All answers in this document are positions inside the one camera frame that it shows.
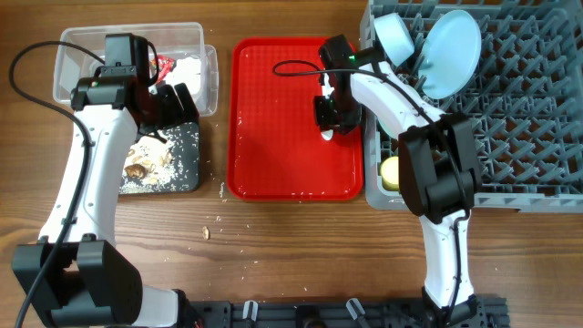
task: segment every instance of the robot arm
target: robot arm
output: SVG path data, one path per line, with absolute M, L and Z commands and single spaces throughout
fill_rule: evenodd
M 101 75 L 81 78 L 72 93 L 75 116 L 92 144 L 74 220 L 32 300 L 45 326 L 192 327 L 198 320 L 184 292 L 143 285 L 138 269 L 115 249 L 120 176 L 138 132 L 198 123 L 188 89 L 176 86 L 177 96 L 174 88 L 163 86 L 152 95 L 148 71 L 146 39 L 106 36 Z M 13 271 L 27 293 L 64 226 L 84 158 L 79 132 L 75 126 L 65 177 L 38 243 L 15 249 Z M 78 271 L 66 271 L 73 261 Z
M 316 117 L 327 118 L 317 122 L 321 130 L 331 128 L 346 133 L 343 127 L 357 123 L 347 118 L 354 118 L 353 113 L 361 110 L 359 106 L 365 106 L 383 123 L 387 134 L 399 140 L 400 191 L 423 227 L 427 260 L 424 303 L 431 313 L 425 321 L 443 327 L 475 315 L 474 288 L 467 269 L 469 217 L 465 216 L 474 206 L 474 193 L 481 180 L 469 120 L 460 113 L 446 115 L 423 101 L 412 87 L 401 82 L 378 49 L 354 53 L 343 36 L 336 36 L 321 47 L 320 57 L 327 70 L 350 68 L 372 73 L 342 70 L 328 73 L 330 77 L 324 82 L 330 85 L 322 90 L 328 90 L 329 94 L 323 97 L 332 101 L 319 101 L 319 97 L 314 101 Z M 435 125 L 430 126 L 418 109 Z M 441 148 L 440 139 L 445 139 L 452 151 L 446 158 L 434 161 L 431 148 Z M 458 170 L 458 177 L 452 165 Z

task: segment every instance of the red tray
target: red tray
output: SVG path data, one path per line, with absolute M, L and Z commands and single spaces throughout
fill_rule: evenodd
M 361 130 L 325 141 L 315 123 L 318 76 L 276 77 L 303 59 L 319 67 L 325 38 L 248 38 L 233 52 L 227 184 L 245 200 L 348 200 L 363 187 Z M 303 65 L 281 71 L 309 70 Z

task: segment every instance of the plastic container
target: plastic container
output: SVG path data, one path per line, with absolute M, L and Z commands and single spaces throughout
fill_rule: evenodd
M 313 97 L 319 76 L 277 77 L 273 66 L 303 59 L 322 66 L 325 38 L 250 38 L 233 51 L 227 185 L 244 200 L 348 200 L 363 187 L 358 128 L 323 139 Z M 286 71 L 311 69 L 303 65 Z
M 473 121 L 483 181 L 476 206 L 583 212 L 581 3 L 447 3 L 370 0 L 360 25 L 361 48 L 376 42 L 376 17 L 397 13 L 414 40 L 414 62 L 437 19 L 452 10 L 466 10 L 482 35 L 478 67 L 453 97 L 426 100 L 449 112 L 462 111 Z M 416 77 L 404 79 L 414 85 Z M 398 155 L 397 142 L 368 114 L 364 132 L 367 201 L 376 209 L 405 210 L 399 192 L 383 188 L 379 174 L 383 160 Z
M 214 48 L 205 47 L 202 26 L 198 23 L 140 24 L 120 26 L 91 26 L 66 29 L 61 41 L 70 42 L 89 49 L 100 57 L 105 55 L 106 35 L 113 33 L 133 33 L 152 42 L 159 55 L 174 59 L 188 56 L 199 59 L 200 89 L 192 98 L 202 117 L 210 116 L 217 110 L 219 70 L 217 53 Z M 93 76 L 99 63 L 83 52 L 60 46 L 56 53 L 53 78 L 53 98 L 61 104 L 70 104 L 71 89 L 81 77 Z

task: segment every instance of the clear plastic container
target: clear plastic container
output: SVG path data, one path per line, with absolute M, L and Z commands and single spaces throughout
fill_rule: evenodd
M 200 60 L 200 89 L 191 90 L 192 99 L 202 117 L 210 116 L 217 110 L 219 91 L 219 70 L 217 52 L 212 46 L 205 46 L 202 26 L 199 23 L 139 24 L 121 26 L 91 26 L 66 29 L 61 41 L 70 42 L 105 56 L 106 35 L 132 33 L 152 42 L 159 55 L 174 59 L 193 57 Z M 154 54 L 149 50 L 150 59 Z M 91 77 L 99 63 L 85 53 L 60 46 L 56 53 L 53 77 L 53 98 L 56 102 L 69 105 L 71 90 L 81 77 Z

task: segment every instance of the gray dish rack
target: gray dish rack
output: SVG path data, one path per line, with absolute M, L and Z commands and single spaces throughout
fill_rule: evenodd
M 360 24 L 361 49 L 375 42 L 376 17 L 397 13 L 409 28 L 415 55 L 397 69 L 423 92 L 415 76 L 424 39 L 437 19 L 456 9 L 482 32 L 482 56 L 457 94 L 432 100 L 473 122 L 483 180 L 477 207 L 529 212 L 583 212 L 583 9 L 578 0 L 370 0 Z M 406 210 L 396 191 L 383 188 L 379 167 L 398 155 L 367 113 L 364 131 L 366 198 L 379 210 Z

